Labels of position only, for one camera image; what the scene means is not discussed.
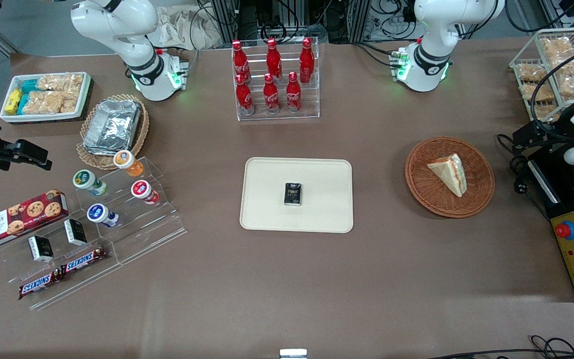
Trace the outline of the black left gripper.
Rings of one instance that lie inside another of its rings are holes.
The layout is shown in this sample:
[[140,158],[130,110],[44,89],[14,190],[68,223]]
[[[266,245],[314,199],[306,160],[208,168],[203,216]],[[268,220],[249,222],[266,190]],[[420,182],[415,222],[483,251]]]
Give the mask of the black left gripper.
[[530,122],[513,132],[513,142],[517,149],[531,149],[553,145],[573,144],[573,139],[561,139],[561,136],[574,136],[574,102],[565,108],[556,122],[541,126]]

